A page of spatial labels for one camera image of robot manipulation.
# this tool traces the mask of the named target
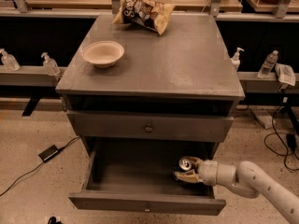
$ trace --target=white bowl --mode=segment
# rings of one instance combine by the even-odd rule
[[[121,44],[114,41],[91,43],[83,52],[83,59],[99,68],[108,68],[116,63],[124,53]]]

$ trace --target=plastic bottle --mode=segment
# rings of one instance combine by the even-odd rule
[[[60,74],[59,67],[56,63],[56,61],[48,55],[47,52],[43,52],[41,54],[42,58],[45,58],[45,61],[43,62],[43,65],[48,73],[49,76],[56,76]]]
[[[267,58],[264,60],[263,65],[258,73],[259,78],[265,78],[269,75],[272,68],[278,61],[278,51],[273,50],[272,53],[270,53]]]
[[[1,61],[7,70],[16,71],[20,69],[20,65],[13,55],[8,54],[4,49],[0,49],[0,53],[2,54]]]
[[[237,48],[234,56],[231,58],[232,64],[233,64],[233,66],[235,68],[235,71],[237,71],[237,69],[239,68],[239,65],[241,63],[240,59],[239,59],[239,57],[240,57],[240,51],[244,51],[244,50],[241,49],[241,48]]]

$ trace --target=drawer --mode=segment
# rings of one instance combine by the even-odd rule
[[[136,114],[121,112],[67,113],[77,135],[223,142],[233,118]]]
[[[183,155],[206,157],[206,144],[185,141],[104,139],[93,145],[78,209],[216,216],[225,200],[213,188],[175,181],[172,168]]]

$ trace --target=drawer handle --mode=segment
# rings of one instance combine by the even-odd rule
[[[146,125],[146,127],[144,128],[144,130],[147,132],[147,133],[151,133],[153,132],[153,128],[150,124]]]

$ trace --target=chip bag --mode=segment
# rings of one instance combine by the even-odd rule
[[[123,0],[113,24],[138,23],[161,35],[169,22],[174,5],[150,0]]]

